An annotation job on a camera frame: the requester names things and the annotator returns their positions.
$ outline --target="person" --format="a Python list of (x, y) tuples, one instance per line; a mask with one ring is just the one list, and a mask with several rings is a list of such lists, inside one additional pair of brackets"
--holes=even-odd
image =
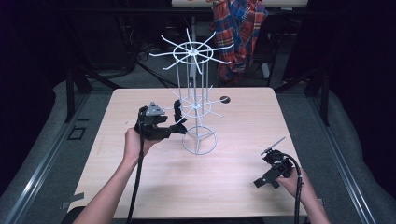
[[(159, 141), (144, 142), (144, 155), (149, 153), (152, 146)], [(73, 223), (111, 223), (112, 218), (116, 212), (120, 197), (126, 187), (126, 184), (132, 174), (132, 171), (137, 165), (140, 153), (140, 135), (130, 128), (125, 133), (125, 146), (124, 155), (120, 165), (115, 171), (114, 175), (110, 177), (107, 183), (101, 190), (93, 197), (79, 214)], [(301, 202), (308, 214), (311, 223), (326, 224), (330, 223), (326, 216), (323, 206), (319, 203), (317, 195), (309, 181), (308, 176), (302, 169), (304, 174), (304, 184), (301, 192)], [(283, 185), (286, 190), (295, 197), (297, 186), (297, 172), (293, 168), (289, 178), (279, 177), (276, 180), (279, 184)]]

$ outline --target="rotating rack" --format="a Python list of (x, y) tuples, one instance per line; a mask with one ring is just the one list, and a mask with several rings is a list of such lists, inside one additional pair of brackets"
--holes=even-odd
[[(181, 44), (176, 44), (161, 36), (164, 41), (175, 46), (174, 50), (172, 52), (161, 54), (150, 53), (150, 56), (160, 57), (165, 55), (173, 55), (175, 58), (175, 62), (170, 66), (163, 68), (163, 70), (169, 70), (174, 66), (177, 70), (178, 92), (172, 91), (172, 93), (179, 99), (181, 103), (180, 110), (183, 115), (183, 117), (177, 121), (177, 123), (181, 122), (184, 118), (195, 119), (195, 125), (189, 128), (187, 134), (183, 136), (183, 147), (195, 155), (204, 155), (211, 152), (216, 147), (218, 138), (216, 133), (211, 128), (204, 125), (202, 119), (209, 113), (223, 117), (221, 114), (218, 114), (212, 110), (212, 104), (219, 102), (226, 103), (228, 101), (228, 98), (221, 98), (217, 101), (209, 100), (209, 92), (212, 89), (212, 86), (209, 87), (208, 85), (208, 63), (209, 61), (225, 64), (230, 63), (217, 60), (213, 58), (213, 56), (214, 51), (232, 48), (233, 44), (225, 48), (212, 49), (206, 43), (212, 39), (216, 33), (213, 33), (212, 36), (202, 43), (195, 40), (191, 41), (189, 30), (186, 29), (186, 32), (189, 41)], [(187, 92), (184, 95), (182, 94), (182, 89), (180, 87), (180, 63), (185, 64), (187, 71)], [(196, 71), (198, 71), (199, 75), (202, 76), (202, 85), (199, 91), (197, 90)], [(205, 147), (203, 148), (203, 140), (206, 140), (206, 142), (210, 140), (211, 144), (205, 144)]]

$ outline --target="hanging clothing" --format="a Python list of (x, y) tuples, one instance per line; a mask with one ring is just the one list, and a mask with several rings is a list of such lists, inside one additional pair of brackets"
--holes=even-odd
[(219, 82), (235, 83), (242, 77), (247, 63), (252, 64), (254, 46), (262, 22), (268, 15), (262, 0), (214, 0), (214, 28), (219, 51)]

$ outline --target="wooden table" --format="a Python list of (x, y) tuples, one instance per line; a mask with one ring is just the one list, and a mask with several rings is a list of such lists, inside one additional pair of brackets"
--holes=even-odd
[[(306, 7), (308, 0), (266, 0), (266, 7)], [(212, 7), (206, 0), (172, 0), (173, 7)]]
[[(137, 218), (265, 217), (293, 216), (294, 198), (283, 187), (270, 184), (257, 189), (253, 181), (270, 169), (260, 154), (283, 136), (276, 149), (298, 160), (274, 91), (269, 88), (212, 89), (209, 98), (229, 96), (228, 104), (217, 103), (204, 125), (216, 132), (216, 148), (194, 155), (182, 145), (181, 134), (173, 133), (154, 146), (143, 162), (134, 209)], [(172, 107), (176, 96), (168, 89), (114, 91), (91, 154), (79, 180), (76, 194), (83, 200), (69, 208), (86, 205), (112, 176), (119, 165), (124, 133), (134, 127), (138, 109), (154, 101)], [(173, 124), (174, 112), (166, 112)], [(189, 119), (186, 127), (194, 125)], [(115, 217), (127, 217), (134, 188), (133, 173)]]

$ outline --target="person's right arm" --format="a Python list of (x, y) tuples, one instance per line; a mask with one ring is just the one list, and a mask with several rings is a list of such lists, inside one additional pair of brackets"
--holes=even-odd
[[(326, 212), (324, 211), (323, 205), (319, 202), (317, 194), (309, 181), (306, 172), (301, 169), (303, 175), (303, 186), (301, 188), (301, 203), (303, 204), (306, 213), (308, 214), (309, 220), (312, 224), (326, 224), (330, 223), (327, 218)], [(285, 178), (280, 177), (276, 180), (279, 184), (283, 185), (285, 189), (293, 197), (296, 196), (297, 190), (297, 171), (293, 168), (291, 177)]]

